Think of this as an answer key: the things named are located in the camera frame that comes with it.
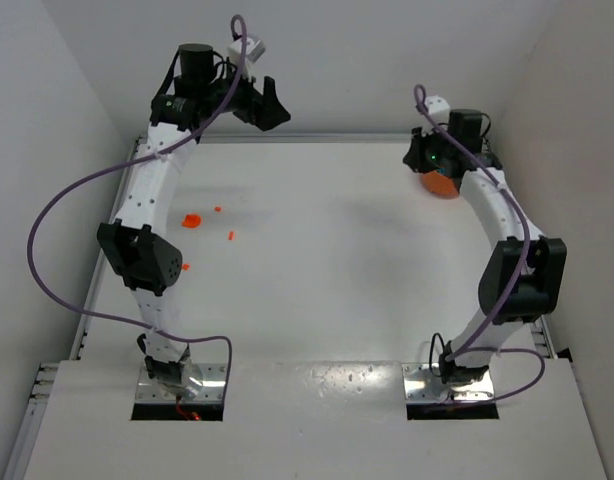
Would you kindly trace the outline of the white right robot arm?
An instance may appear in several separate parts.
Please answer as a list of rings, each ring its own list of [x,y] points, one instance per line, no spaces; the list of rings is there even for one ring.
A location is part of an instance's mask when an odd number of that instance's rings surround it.
[[[555,309],[567,257],[562,239],[545,236],[527,218],[502,163],[484,150],[484,117],[451,110],[445,122],[414,128],[403,158],[428,190],[466,200],[492,247],[478,284],[478,309],[442,347],[435,373],[445,384],[481,379],[509,337]]]

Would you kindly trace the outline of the orange round lego piece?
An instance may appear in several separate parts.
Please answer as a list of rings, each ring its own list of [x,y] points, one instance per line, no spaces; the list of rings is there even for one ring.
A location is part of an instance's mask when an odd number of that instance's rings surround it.
[[[181,226],[187,229],[198,228],[202,224],[202,217],[198,214],[187,214],[181,222]]]

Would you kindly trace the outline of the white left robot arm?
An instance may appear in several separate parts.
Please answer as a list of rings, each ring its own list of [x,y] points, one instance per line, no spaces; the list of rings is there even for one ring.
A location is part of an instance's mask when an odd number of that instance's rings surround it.
[[[278,100],[275,81],[265,77],[257,90],[249,68],[265,51],[256,37],[235,40],[226,59],[206,44],[179,46],[169,71],[151,102],[146,152],[155,158],[137,166],[126,199],[97,240],[113,271],[137,302],[146,333],[138,339],[151,380],[178,396],[187,395],[199,374],[189,344],[175,327],[179,312],[175,283],[183,258],[166,239],[173,195],[184,166],[212,114],[232,113],[261,131],[290,120]]]

